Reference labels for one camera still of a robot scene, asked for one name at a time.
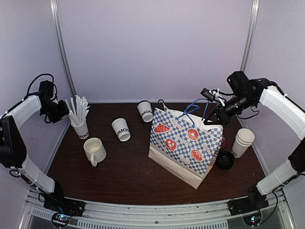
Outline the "blue checkered paper bag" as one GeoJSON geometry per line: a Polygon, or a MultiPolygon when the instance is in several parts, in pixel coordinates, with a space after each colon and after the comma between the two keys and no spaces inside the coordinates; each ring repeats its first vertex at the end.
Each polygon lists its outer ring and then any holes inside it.
{"type": "Polygon", "coordinates": [[[148,157],[197,189],[212,169],[223,139],[222,125],[178,110],[154,109],[148,157]]]}

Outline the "white paper coffee cup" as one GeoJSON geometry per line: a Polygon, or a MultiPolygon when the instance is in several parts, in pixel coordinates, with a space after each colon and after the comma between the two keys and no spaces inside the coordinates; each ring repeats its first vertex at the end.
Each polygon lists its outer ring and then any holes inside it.
{"type": "Polygon", "coordinates": [[[140,101],[137,105],[137,109],[144,122],[148,123],[153,120],[152,107],[149,101],[140,101]]]}

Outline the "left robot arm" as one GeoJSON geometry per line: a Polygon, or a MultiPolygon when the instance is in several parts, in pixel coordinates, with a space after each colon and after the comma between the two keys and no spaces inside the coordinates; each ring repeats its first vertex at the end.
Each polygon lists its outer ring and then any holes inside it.
{"type": "Polygon", "coordinates": [[[13,177],[21,177],[29,186],[50,195],[50,204],[58,212],[64,212],[69,204],[60,184],[34,164],[20,134],[20,127],[36,112],[43,115],[48,124],[61,121],[69,113],[65,102],[57,101],[56,91],[53,82],[42,81],[37,92],[27,92],[25,98],[3,114],[0,118],[0,163],[10,169],[13,177]]]}

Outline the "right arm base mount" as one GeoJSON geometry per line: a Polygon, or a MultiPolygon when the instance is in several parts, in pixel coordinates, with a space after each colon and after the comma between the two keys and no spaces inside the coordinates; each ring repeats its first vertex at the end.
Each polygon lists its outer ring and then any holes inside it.
{"type": "Polygon", "coordinates": [[[249,197],[240,199],[231,199],[227,202],[231,216],[258,211],[269,206],[267,200],[259,200],[258,202],[251,202],[249,197]]]}

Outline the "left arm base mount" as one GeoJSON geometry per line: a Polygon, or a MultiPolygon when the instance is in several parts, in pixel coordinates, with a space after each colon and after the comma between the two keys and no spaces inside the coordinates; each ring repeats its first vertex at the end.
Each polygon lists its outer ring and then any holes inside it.
{"type": "Polygon", "coordinates": [[[85,202],[65,198],[64,201],[56,201],[51,198],[47,198],[43,204],[44,208],[50,209],[52,211],[60,212],[69,216],[83,215],[85,209],[85,202]]]}

